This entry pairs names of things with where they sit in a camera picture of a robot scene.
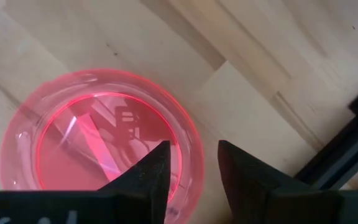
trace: pink glass bowl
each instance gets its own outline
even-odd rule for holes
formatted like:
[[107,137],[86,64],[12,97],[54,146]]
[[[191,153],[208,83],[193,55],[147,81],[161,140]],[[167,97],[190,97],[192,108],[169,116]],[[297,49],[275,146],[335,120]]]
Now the pink glass bowl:
[[96,190],[163,140],[171,142],[165,223],[183,223],[203,188],[200,137],[165,90],[129,72],[69,73],[45,83],[14,115],[1,148],[7,190]]

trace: wooden floor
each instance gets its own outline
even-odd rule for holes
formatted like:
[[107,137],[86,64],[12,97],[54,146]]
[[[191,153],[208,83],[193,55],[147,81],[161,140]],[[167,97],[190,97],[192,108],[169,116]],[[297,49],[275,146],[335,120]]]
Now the wooden floor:
[[99,67],[147,77],[188,110],[206,161],[190,223],[225,223],[218,139],[293,175],[353,117],[358,1],[0,0],[0,144],[37,86]]

